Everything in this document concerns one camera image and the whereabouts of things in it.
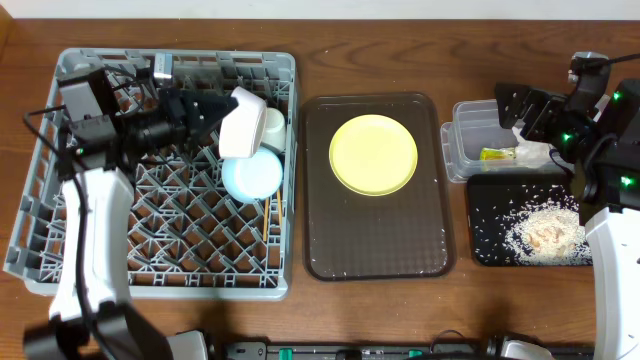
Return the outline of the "white paper napkin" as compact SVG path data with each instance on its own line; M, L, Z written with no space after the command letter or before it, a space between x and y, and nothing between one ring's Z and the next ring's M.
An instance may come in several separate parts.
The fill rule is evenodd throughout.
M521 128L519 127L513 127L512 132L517 141L517 145L514 148L514 162L516 165L537 169L551 163L549 155L551 147L549 144L524 139L521 136Z

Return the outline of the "pink bowl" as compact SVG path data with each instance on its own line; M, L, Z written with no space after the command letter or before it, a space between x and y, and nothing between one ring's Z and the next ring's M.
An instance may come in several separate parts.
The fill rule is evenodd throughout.
M222 121L219 154L222 159L251 158L260 147L267 106L257 95L237 87L231 93L238 106Z

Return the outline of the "yellow green snack wrapper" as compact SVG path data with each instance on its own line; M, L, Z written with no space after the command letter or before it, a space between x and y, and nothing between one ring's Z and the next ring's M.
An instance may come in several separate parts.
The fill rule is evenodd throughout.
M483 148L480 152L479 159L481 161L503 161L503 160L515 160L517 157L516 149L511 148Z

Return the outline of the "white cup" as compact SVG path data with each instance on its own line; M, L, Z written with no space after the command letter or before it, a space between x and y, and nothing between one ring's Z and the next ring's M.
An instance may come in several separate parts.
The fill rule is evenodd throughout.
M276 154L280 154L286 147L286 119L275 108L266 110L265 130L262 145Z

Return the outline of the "light blue bowl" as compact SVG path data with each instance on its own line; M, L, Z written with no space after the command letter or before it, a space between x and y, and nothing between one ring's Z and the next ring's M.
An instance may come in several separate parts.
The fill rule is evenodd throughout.
M233 199L249 204L275 194L283 182L284 170L274 152L260 147L251 158L224 160L221 177Z

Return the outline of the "wooden chopstick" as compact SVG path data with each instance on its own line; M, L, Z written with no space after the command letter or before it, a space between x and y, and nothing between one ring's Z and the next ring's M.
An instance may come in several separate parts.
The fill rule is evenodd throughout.
M280 229L283 228L283 211L282 211L282 197L281 191L278 189L276 191L276 201L277 201L277 213L278 213L278 225Z
M263 215L263 242L268 243L269 236L269 222L270 222L270 198L266 198L264 201L264 215Z

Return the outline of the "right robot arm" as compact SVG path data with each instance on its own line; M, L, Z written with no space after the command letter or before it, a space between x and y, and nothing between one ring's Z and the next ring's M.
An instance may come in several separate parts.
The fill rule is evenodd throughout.
M499 82L499 123L522 123L521 136L552 145L574 167L571 191L591 249L597 359L639 356L639 81L622 80L604 108L615 59L571 58L569 94Z

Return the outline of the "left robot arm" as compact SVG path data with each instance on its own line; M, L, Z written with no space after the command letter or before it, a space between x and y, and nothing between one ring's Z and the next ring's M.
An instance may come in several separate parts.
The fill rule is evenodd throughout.
M107 359L206 359L204 333L167 337L132 305L125 238L134 201L135 172L149 155L205 142L238 109L230 95L174 87L156 89L150 69L123 71L156 105L129 111L109 80L113 67L88 67L57 77L63 121L55 154L66 207L63 269L47 324L29 329L23 346L30 359L78 359L95 340Z

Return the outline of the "grey plastic dishwasher rack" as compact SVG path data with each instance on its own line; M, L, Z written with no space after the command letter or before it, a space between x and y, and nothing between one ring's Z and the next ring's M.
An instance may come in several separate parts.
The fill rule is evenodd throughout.
M285 52L69 48L57 75L83 67L111 65L134 73L159 52L173 55L176 85L215 94L237 86L262 97L286 117L281 185L283 228L276 194L270 198L268 243L263 242L264 201L236 202L225 192L213 144L182 161L136 170L135 201L129 215L129 284L135 298L279 301L291 285L295 223L298 71ZM38 295L57 292L63 268L66 208L55 174L55 155L36 140L3 270Z

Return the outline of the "clear plastic bin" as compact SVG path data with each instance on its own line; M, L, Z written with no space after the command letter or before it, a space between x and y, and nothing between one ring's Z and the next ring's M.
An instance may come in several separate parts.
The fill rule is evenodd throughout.
M546 154L523 160L481 160L484 148L510 149L519 145L513 130L500 126L495 99L457 103L452 121L440 128L441 147L446 175L452 183L465 183L482 173L561 173Z

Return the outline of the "yellow plate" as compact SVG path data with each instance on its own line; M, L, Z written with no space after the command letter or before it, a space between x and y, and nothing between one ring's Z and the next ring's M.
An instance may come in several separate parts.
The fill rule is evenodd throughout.
M336 130L328 158L334 176L347 189L380 197L400 190L411 180L418 165L418 148L399 121L366 114Z

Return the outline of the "dark brown serving tray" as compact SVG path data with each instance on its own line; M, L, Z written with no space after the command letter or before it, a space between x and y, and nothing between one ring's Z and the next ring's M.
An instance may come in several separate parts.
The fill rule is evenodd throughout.
M388 116L417 145L417 169L389 195L358 194L330 167L329 146L346 121ZM455 262L447 179L435 105L421 93L322 96L301 110L305 266L320 281L440 277Z

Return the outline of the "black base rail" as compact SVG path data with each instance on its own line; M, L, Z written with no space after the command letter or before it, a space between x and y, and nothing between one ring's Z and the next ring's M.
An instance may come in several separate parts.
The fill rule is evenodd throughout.
M198 330L170 336L176 359L226 360L419 360L419 359L555 359L588 360L594 350L588 346L545 347L535 338L506 333L483 342L452 336L446 330L424 345L322 345L275 344L263 341L235 342L216 346Z

